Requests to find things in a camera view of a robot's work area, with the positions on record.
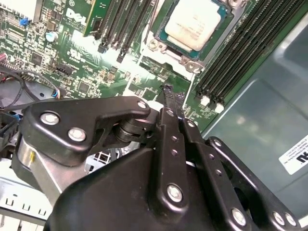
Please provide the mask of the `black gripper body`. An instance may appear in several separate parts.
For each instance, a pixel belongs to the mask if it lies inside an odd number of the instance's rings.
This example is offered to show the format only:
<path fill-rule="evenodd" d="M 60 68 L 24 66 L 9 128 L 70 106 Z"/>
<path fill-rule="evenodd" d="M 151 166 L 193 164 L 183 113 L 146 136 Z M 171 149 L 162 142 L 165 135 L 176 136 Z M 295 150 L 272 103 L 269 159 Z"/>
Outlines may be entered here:
<path fill-rule="evenodd" d="M 69 186 L 58 198 L 48 231 L 225 231 L 227 225 L 209 208 L 192 166 L 187 166 L 189 208 L 167 222 L 149 205 L 155 153 L 134 151 Z"/>

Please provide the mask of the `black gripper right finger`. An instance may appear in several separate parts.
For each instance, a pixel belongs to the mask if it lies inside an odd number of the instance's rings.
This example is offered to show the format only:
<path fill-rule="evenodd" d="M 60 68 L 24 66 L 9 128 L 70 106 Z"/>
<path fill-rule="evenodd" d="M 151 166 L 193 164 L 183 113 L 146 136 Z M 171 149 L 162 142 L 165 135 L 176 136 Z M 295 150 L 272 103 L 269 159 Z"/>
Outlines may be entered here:
<path fill-rule="evenodd" d="M 204 140 L 185 118 L 184 94 L 174 94 L 188 160 L 195 164 L 206 206 L 218 231 L 300 231 L 293 213 L 219 138 Z"/>

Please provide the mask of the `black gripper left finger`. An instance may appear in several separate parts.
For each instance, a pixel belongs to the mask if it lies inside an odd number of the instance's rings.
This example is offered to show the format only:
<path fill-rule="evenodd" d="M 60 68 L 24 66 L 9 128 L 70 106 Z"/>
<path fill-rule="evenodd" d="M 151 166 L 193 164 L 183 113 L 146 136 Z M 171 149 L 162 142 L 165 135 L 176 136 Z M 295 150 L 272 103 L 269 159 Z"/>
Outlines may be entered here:
<path fill-rule="evenodd" d="M 157 101 L 125 95 L 27 106 L 21 123 L 21 163 L 31 173 L 26 182 L 55 205 L 66 188 L 86 175 L 90 155 L 132 142 L 151 145 L 160 110 L 182 116 L 184 98 L 185 93 L 165 84 Z"/>

